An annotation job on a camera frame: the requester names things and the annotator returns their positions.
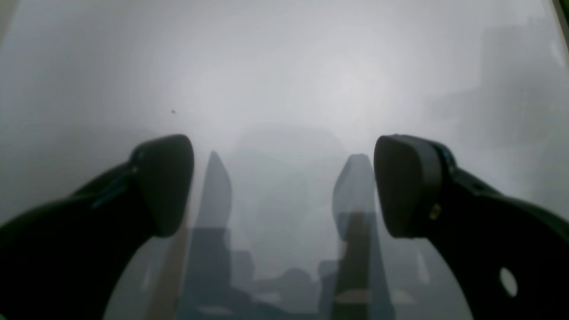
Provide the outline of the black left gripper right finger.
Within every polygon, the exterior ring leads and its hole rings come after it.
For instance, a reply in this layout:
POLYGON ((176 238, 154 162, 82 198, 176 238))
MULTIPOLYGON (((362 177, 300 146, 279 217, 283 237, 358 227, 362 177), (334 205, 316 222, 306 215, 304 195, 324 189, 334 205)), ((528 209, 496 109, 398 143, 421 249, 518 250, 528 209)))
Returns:
POLYGON ((384 135, 373 166, 388 233, 427 239, 476 320, 568 318, 568 223, 459 168, 444 144, 384 135))

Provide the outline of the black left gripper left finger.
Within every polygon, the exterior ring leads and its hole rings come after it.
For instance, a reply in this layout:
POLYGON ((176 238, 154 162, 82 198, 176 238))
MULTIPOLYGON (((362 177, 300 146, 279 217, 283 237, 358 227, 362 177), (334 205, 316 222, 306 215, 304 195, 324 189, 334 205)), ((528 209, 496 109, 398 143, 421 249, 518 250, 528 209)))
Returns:
POLYGON ((194 169, 186 135, 163 136, 66 198, 1 227, 3 320, 101 320, 149 239, 180 227, 194 169))

